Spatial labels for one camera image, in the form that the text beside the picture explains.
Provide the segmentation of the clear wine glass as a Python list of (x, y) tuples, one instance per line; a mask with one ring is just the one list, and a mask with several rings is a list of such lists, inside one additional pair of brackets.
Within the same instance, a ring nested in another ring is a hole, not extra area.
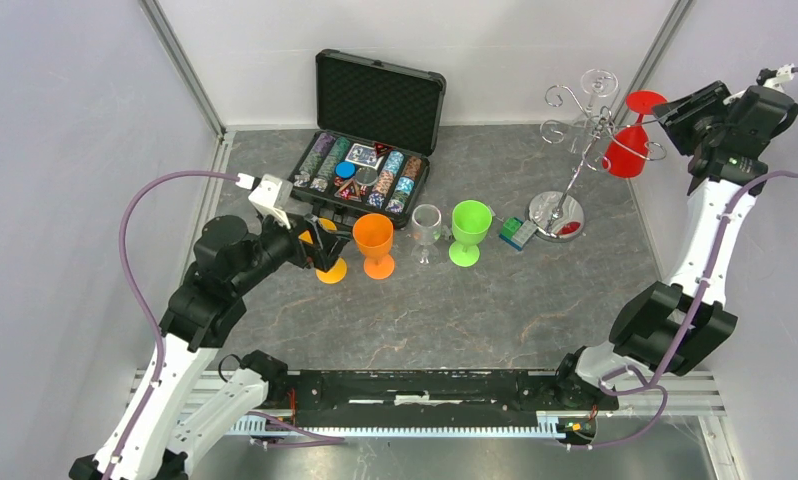
[(415, 245), (413, 259), (420, 265), (435, 263), (439, 257), (437, 242), (442, 232), (441, 211), (432, 204), (420, 204), (411, 215), (412, 236)]
[(600, 100), (609, 96), (615, 99), (619, 81), (617, 76), (610, 71), (591, 69), (582, 75), (580, 85), (588, 95), (588, 99), (583, 104), (583, 110), (570, 123), (569, 132), (565, 139), (565, 145), (569, 152), (574, 155), (580, 155), (589, 143), (591, 132), (596, 122), (596, 113), (599, 109)]

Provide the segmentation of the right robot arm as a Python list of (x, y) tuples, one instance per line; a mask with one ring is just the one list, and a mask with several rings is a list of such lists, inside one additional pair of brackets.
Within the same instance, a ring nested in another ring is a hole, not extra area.
[(690, 157), (687, 222), (671, 274), (630, 300), (606, 342), (583, 347), (559, 365), (555, 400), (577, 408), (590, 397), (617, 394), (614, 380), (650, 371), (684, 376), (723, 342), (738, 318), (726, 309), (725, 278), (739, 231), (767, 181), (759, 157), (798, 117), (774, 74), (738, 93), (721, 81), (672, 102), (649, 105), (679, 154)]

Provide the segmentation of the yellow wine glass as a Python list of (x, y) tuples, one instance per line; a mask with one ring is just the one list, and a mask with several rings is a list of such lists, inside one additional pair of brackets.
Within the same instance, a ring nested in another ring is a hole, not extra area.
[[(319, 218), (321, 223), (327, 227), (329, 230), (337, 230), (336, 225), (327, 219)], [(304, 240), (306, 242), (310, 241), (310, 235), (304, 230), (298, 235), (299, 242)], [(330, 269), (329, 271), (319, 271), (315, 270), (317, 278), (325, 284), (337, 284), (341, 280), (343, 280), (347, 274), (347, 264), (345, 260), (340, 255), (340, 259), (338, 260), (337, 264)]]

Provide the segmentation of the orange wine glass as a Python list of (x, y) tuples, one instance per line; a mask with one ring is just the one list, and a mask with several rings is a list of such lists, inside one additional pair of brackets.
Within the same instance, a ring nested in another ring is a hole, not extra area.
[(390, 254), (394, 237), (391, 220), (382, 214), (366, 214), (354, 223), (352, 234), (364, 256), (365, 274), (374, 280), (388, 278), (395, 268), (395, 261)]

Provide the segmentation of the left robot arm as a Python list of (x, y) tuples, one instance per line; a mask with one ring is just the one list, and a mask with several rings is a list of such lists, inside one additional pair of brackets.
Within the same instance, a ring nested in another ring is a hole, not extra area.
[(287, 366), (254, 351), (209, 400), (180, 417), (205, 368), (245, 315), (245, 294), (286, 263), (331, 269), (350, 239), (350, 232), (330, 231), (312, 215), (294, 216), (290, 228), (268, 218), (258, 234), (237, 216), (209, 221), (162, 316), (162, 345), (140, 391), (105, 445), (74, 461), (70, 478), (186, 479), (249, 410), (281, 405), (289, 394)]

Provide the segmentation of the red wine glass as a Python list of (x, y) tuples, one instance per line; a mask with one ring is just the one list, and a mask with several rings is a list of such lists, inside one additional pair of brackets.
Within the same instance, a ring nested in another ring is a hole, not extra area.
[(644, 117), (652, 114), (652, 109), (666, 102), (661, 94), (640, 90), (629, 94), (625, 104), (631, 112), (638, 115), (635, 125), (628, 126), (615, 134), (603, 159), (602, 167), (612, 176), (631, 179), (639, 176), (648, 161), (649, 138), (642, 126)]

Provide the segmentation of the green wine glass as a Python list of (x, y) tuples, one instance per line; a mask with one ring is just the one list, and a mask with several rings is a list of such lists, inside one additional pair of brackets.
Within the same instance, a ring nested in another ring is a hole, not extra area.
[(480, 258), (479, 244), (486, 238), (493, 221), (490, 208), (478, 200), (464, 200), (452, 211), (453, 243), (449, 258), (457, 266), (471, 267)]

